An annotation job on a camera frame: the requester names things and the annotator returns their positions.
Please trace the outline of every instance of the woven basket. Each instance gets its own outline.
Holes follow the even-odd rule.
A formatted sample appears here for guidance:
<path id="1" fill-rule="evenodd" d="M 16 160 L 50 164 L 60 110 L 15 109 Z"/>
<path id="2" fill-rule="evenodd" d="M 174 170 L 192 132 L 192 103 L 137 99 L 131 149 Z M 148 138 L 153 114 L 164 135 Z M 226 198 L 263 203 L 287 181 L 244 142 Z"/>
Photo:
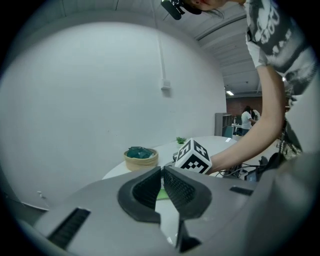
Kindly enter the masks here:
<path id="1" fill-rule="evenodd" d="M 138 171 L 141 169 L 146 169 L 150 167 L 156 167 L 158 164 L 159 154 L 156 150 L 148 148 L 148 150 L 154 153 L 153 157 L 139 159 L 127 157 L 128 151 L 124 152 L 125 165 L 130 171 Z"/>

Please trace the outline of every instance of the ceiling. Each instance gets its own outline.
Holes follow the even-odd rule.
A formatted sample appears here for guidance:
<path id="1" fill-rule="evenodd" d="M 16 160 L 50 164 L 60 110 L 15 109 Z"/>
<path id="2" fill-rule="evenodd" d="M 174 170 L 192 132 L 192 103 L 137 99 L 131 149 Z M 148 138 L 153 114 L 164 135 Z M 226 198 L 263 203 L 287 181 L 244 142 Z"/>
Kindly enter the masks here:
<path id="1" fill-rule="evenodd" d="M 220 9 L 223 18 L 186 12 L 182 19 L 175 20 L 160 5 L 161 0 L 52 0 L 34 14 L 20 36 L 26 37 L 57 19 L 86 11 L 130 11 L 153 17 L 151 1 L 157 19 L 193 37 L 219 62 L 226 91 L 232 91 L 234 97 L 261 96 L 258 73 L 246 46 L 246 13 L 233 2 Z"/>

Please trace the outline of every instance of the gray cabinet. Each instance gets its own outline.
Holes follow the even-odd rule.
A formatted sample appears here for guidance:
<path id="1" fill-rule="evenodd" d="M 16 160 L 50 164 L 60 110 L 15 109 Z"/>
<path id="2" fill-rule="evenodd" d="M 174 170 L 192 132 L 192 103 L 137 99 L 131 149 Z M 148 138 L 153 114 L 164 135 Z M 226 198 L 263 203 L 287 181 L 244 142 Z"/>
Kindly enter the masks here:
<path id="1" fill-rule="evenodd" d="M 233 122 L 233 119 L 231 114 L 215 113 L 214 136 L 230 137 L 230 134 L 226 135 L 226 132 L 228 127 L 232 125 L 232 122 Z"/>

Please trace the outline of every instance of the wall outlet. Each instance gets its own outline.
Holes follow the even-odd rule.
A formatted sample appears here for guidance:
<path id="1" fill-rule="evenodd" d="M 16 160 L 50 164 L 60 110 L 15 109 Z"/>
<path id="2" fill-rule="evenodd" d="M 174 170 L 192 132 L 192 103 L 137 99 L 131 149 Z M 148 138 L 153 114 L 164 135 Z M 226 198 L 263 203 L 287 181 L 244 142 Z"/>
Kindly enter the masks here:
<path id="1" fill-rule="evenodd" d="M 160 80 L 160 88 L 161 90 L 170 90 L 171 89 L 171 83 L 167 79 L 161 79 Z"/>

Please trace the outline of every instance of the short sleeve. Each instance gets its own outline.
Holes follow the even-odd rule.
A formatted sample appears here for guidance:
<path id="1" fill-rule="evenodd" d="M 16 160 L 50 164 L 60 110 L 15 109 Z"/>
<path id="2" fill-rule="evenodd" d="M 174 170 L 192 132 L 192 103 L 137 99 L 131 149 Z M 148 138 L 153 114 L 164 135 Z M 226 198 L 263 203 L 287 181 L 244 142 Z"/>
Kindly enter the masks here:
<path id="1" fill-rule="evenodd" d="M 246 116 L 246 118 L 249 120 L 250 118 L 252 118 L 251 117 L 251 115 L 248 113 L 248 112 L 245 112 L 245 116 Z"/>

